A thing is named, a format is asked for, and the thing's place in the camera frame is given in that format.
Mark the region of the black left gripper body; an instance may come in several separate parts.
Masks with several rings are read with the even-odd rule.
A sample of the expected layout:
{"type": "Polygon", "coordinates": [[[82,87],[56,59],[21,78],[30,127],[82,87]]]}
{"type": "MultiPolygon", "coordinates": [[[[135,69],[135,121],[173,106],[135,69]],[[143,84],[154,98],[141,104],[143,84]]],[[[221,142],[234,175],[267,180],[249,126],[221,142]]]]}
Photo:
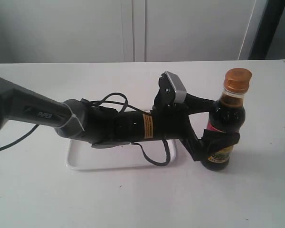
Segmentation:
{"type": "Polygon", "coordinates": [[[153,139],[180,140],[196,161],[200,143],[191,126],[189,116],[185,114],[186,108],[185,102],[166,105],[157,94],[152,108],[153,139]]]}

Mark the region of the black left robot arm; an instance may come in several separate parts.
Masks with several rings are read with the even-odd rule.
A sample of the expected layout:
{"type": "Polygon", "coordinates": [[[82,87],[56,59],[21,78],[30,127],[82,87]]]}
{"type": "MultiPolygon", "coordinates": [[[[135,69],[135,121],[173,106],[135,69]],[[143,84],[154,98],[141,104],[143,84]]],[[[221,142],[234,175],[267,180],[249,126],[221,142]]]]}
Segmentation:
{"type": "Polygon", "coordinates": [[[209,139],[199,139],[189,120],[191,114],[209,112],[214,102],[188,94],[177,75],[165,72],[152,110],[142,111],[128,100],[120,110],[99,101],[69,99],[57,102],[0,77],[0,130],[9,121],[53,127],[64,138],[90,143],[94,148],[139,145],[141,142],[178,139],[193,160],[209,154],[209,139]]]}

